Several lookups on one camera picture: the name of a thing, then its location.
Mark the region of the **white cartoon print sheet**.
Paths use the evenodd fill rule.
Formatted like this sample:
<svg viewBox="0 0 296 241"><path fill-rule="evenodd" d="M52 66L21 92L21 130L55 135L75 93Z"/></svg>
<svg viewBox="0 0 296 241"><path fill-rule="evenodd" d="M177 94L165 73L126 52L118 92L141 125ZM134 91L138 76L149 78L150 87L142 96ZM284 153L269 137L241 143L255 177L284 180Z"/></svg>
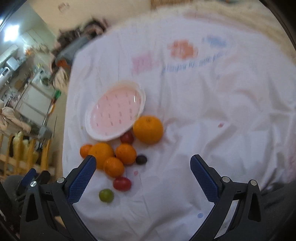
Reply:
<svg viewBox="0 0 296 241"><path fill-rule="evenodd" d="M147 156L125 175L128 192L98 198L112 181L92 176L74 205L98 240L189 240L212 208L190 170L199 154L233 181L261 189L295 179L295 63L264 34L241 24L179 14L97 38L74 60L67 94L63 171L81 162L91 138L88 106L120 81L146 93L144 114L164 125L159 143L135 142Z"/></svg>

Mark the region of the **white kitchen cabinets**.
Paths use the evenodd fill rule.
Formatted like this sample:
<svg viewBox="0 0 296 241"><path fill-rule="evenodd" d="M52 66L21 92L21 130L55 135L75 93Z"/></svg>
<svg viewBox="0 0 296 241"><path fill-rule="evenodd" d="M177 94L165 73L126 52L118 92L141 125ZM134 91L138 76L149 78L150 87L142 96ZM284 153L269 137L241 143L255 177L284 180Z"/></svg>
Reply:
<svg viewBox="0 0 296 241"><path fill-rule="evenodd" d="M42 125L54 94L52 87L29 84L16 104L16 110L35 124Z"/></svg>

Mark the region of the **pink strawberry ceramic plate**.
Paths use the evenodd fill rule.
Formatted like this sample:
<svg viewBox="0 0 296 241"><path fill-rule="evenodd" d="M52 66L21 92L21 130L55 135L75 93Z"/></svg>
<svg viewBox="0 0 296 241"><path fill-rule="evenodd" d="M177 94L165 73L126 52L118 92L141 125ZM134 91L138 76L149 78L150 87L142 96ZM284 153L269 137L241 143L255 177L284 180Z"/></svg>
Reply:
<svg viewBox="0 0 296 241"><path fill-rule="evenodd" d="M146 96L139 84L121 81L90 102L85 113L85 129L97 141L119 138L130 130L144 111Z"/></svg>

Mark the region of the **grey orange jacket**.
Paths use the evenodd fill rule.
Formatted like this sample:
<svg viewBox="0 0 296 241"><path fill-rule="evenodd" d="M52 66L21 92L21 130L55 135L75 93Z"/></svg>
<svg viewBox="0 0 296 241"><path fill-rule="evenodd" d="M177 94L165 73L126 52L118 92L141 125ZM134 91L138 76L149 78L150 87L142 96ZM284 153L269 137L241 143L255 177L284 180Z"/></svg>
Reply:
<svg viewBox="0 0 296 241"><path fill-rule="evenodd" d="M65 47L56 57L55 65L70 70L76 53L89 42L89 38L79 37Z"/></svg>

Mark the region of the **green lime fruit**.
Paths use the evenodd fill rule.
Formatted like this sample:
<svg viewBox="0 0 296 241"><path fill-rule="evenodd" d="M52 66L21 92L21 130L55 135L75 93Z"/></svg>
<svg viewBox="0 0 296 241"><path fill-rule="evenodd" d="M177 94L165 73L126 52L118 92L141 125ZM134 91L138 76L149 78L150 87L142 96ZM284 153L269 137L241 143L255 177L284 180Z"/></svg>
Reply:
<svg viewBox="0 0 296 241"><path fill-rule="evenodd" d="M114 193L110 189L102 189L99 194L100 201L104 203L111 203L114 200Z"/></svg>

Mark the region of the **wooden chair frame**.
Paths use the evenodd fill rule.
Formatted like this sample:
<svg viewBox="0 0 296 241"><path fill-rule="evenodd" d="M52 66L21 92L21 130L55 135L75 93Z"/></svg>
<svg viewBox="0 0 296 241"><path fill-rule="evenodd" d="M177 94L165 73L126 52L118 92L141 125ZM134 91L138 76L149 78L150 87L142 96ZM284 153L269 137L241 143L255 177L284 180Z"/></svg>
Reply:
<svg viewBox="0 0 296 241"><path fill-rule="evenodd" d="M8 176L23 175L31 168L37 173L49 171L54 177L56 168L49 165L49 150L51 140L41 143L41 151L35 150L37 139L23 139L23 133L20 135L6 134L1 132L1 180Z"/></svg>

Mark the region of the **pile of clothes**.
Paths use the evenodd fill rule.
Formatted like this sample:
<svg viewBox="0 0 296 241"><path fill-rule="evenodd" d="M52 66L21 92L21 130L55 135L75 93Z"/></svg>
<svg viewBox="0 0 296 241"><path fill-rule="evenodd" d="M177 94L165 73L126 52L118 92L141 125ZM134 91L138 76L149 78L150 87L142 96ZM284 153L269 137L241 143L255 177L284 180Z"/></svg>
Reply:
<svg viewBox="0 0 296 241"><path fill-rule="evenodd" d="M80 37L87 37L92 39L100 36L107 31L110 27L108 21L103 18L101 20L92 18L82 25L70 30L60 30L59 35L55 41L55 45L51 50L53 56L57 56L63 49L69 46L74 40Z"/></svg>

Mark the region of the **small mandarin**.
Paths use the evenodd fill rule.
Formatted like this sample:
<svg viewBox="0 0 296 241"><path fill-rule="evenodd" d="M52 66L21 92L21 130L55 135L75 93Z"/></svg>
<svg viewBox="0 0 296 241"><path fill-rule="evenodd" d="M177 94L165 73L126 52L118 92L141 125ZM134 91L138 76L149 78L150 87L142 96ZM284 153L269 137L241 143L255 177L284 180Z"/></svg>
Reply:
<svg viewBox="0 0 296 241"><path fill-rule="evenodd" d="M80 156L83 159L85 159L88 156L88 153L89 153L91 148L92 148L91 144L86 144L86 145L81 146L81 148L79 150Z"/></svg>
<svg viewBox="0 0 296 241"><path fill-rule="evenodd" d="M125 166L118 158L110 157L104 162L103 170L111 178L117 178L123 175Z"/></svg>
<svg viewBox="0 0 296 241"><path fill-rule="evenodd" d="M115 155L124 165L132 165L137 158L137 152L133 146L125 143L116 148Z"/></svg>

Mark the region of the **cream floral bed quilt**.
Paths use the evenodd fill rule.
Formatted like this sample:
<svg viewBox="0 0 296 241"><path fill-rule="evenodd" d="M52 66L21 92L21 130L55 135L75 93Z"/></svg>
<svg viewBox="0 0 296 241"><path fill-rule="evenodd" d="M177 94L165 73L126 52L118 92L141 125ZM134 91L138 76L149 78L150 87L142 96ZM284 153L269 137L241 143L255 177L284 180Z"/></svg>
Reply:
<svg viewBox="0 0 296 241"><path fill-rule="evenodd" d="M151 11L164 8L193 8L255 24L276 25L279 20L260 1L148 1Z"/></svg>

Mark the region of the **large orange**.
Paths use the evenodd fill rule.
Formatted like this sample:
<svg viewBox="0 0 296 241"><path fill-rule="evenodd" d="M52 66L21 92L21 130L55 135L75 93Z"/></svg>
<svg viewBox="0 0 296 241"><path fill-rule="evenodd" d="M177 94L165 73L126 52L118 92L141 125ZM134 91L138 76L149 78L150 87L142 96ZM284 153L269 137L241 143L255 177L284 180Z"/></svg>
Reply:
<svg viewBox="0 0 296 241"><path fill-rule="evenodd" d="M96 168L102 170L104 162L114 157L114 150L107 143L97 143L90 148L88 155L95 157Z"/></svg>
<svg viewBox="0 0 296 241"><path fill-rule="evenodd" d="M153 115L143 115L138 118L132 130L140 142L148 145L158 143L164 134L162 122Z"/></svg>

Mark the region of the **white washing machine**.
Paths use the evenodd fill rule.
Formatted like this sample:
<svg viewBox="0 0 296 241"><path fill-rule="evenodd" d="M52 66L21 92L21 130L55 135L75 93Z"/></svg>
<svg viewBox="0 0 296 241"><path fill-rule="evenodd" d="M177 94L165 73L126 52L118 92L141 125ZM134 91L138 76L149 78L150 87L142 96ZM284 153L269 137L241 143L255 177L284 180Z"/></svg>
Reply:
<svg viewBox="0 0 296 241"><path fill-rule="evenodd" d="M55 92L51 81L51 74L43 68L40 68L36 72L32 78L31 84L47 95L53 95Z"/></svg>

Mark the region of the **green broom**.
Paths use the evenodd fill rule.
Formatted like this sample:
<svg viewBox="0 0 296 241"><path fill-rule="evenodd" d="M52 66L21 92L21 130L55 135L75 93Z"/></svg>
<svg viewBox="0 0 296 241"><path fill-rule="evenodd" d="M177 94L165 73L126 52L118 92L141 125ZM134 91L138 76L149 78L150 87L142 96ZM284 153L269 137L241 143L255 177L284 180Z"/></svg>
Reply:
<svg viewBox="0 0 296 241"><path fill-rule="evenodd" d="M45 116L45 119L43 121L43 126L46 126L47 125L47 122L52 114L52 112L54 111L54 108L55 108L55 104L58 100L58 98L61 96L62 92L60 90L56 90L55 91L55 94L53 96L53 99L51 100L50 102L50 105L49 105L49 108L48 108L48 111L47 111L47 114Z"/></svg>

